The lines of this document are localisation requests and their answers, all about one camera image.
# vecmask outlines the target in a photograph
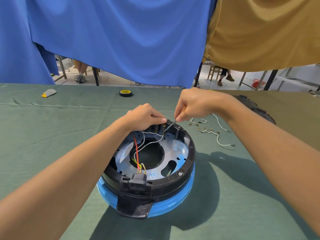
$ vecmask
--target person's left arm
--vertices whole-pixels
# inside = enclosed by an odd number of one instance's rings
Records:
[[[58,240],[125,137],[165,122],[140,105],[49,165],[0,202],[0,239]]]

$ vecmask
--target person's right hand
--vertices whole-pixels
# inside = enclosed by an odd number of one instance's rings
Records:
[[[199,88],[183,89],[174,112],[177,122],[188,120],[190,117],[203,118],[210,113],[219,113],[222,102],[232,96],[211,90]]]

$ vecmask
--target blue rim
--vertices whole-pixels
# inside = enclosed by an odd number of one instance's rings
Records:
[[[179,206],[185,198],[190,193],[190,190],[193,185],[193,181],[195,178],[195,164],[193,164],[193,170],[190,175],[190,178],[188,179],[185,187],[175,196],[171,197],[170,199],[154,203],[151,207],[151,210],[149,212],[148,217],[154,217],[154,216],[160,216],[165,213],[168,213],[172,211],[174,208]],[[118,197],[114,195],[106,186],[106,183],[104,182],[103,178],[100,177],[98,183],[97,183],[98,191],[101,194],[104,201],[110,205],[112,208],[117,209],[117,202]]]

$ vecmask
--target hand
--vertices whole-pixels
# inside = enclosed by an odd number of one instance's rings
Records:
[[[232,96],[199,88],[184,89],[181,92],[174,118],[177,122],[188,120],[190,117],[202,118],[210,113],[220,113],[225,100]]]
[[[160,125],[167,122],[167,119],[150,104],[139,105],[134,110],[128,111],[123,119],[130,131],[144,131],[150,125]]]

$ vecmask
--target yellow curtain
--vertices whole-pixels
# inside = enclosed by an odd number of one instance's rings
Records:
[[[320,62],[320,0],[218,0],[203,56],[255,72]]]

